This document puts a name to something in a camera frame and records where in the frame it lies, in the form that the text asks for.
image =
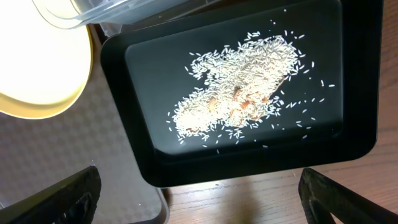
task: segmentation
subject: clear plastic container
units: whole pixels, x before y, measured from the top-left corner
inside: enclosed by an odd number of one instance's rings
[[[108,22],[102,22],[101,28],[104,31],[106,37],[111,37],[122,32],[134,31],[137,29],[143,29],[150,26],[155,26],[164,22],[179,19],[184,16],[196,14],[199,10],[204,10],[208,6],[221,2],[221,0],[187,0],[184,3],[170,7],[164,11],[158,12],[150,17],[144,18],[140,21],[130,24],[113,24]]]
[[[74,29],[89,23],[132,24],[188,0],[32,0],[55,27]]]

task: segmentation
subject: tray rim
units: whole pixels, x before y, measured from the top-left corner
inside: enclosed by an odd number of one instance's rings
[[[161,163],[156,158],[154,150],[148,149],[148,146],[154,148],[148,130],[145,129],[142,111],[133,106],[138,103],[138,99],[131,81],[127,76],[113,75],[128,73],[124,63],[125,55],[118,51],[125,52],[132,44],[298,2],[302,2],[302,0],[246,2],[154,27],[115,35],[104,43],[101,64],[144,180],[156,187],[171,187],[350,161],[359,159],[370,152],[377,139],[383,0],[339,1],[343,17],[343,74],[350,73],[350,75],[343,75],[344,128],[342,133],[334,139],[311,144],[303,143],[293,151],[290,150],[288,154],[285,154],[283,163],[272,158],[278,158],[288,151],[289,147],[287,146],[276,146],[271,151],[263,150],[250,154],[234,152],[231,155],[218,155],[173,164]],[[259,10],[260,7],[256,7],[253,9],[254,12],[249,13],[250,10],[242,10],[246,9],[243,7],[249,7],[250,4],[260,5],[261,10]],[[355,79],[358,77],[361,77],[361,88],[353,91],[351,88],[358,87],[355,83]],[[351,105],[350,103],[354,100],[359,103]],[[363,105],[362,108],[366,106],[367,113],[355,113],[360,111],[358,105]],[[137,134],[146,135],[149,139],[137,138]]]

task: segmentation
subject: white rice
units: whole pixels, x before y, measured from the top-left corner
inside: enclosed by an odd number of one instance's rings
[[[248,32],[248,37],[254,35],[259,33]],[[225,45],[222,53],[196,53],[199,57],[186,69],[196,79],[205,77],[207,88],[195,89],[177,103],[173,121],[178,134],[201,135],[214,131],[217,124],[223,124],[221,129],[239,129],[249,126],[250,120],[261,123],[263,116],[279,116],[282,103],[270,97],[297,64],[296,50],[277,35],[245,42],[236,50]]]

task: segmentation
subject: wooden surface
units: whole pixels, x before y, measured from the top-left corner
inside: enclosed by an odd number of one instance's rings
[[[356,161],[315,170],[398,213],[398,1],[384,1],[376,147]],[[297,192],[302,169],[175,187],[169,223],[307,223]]]

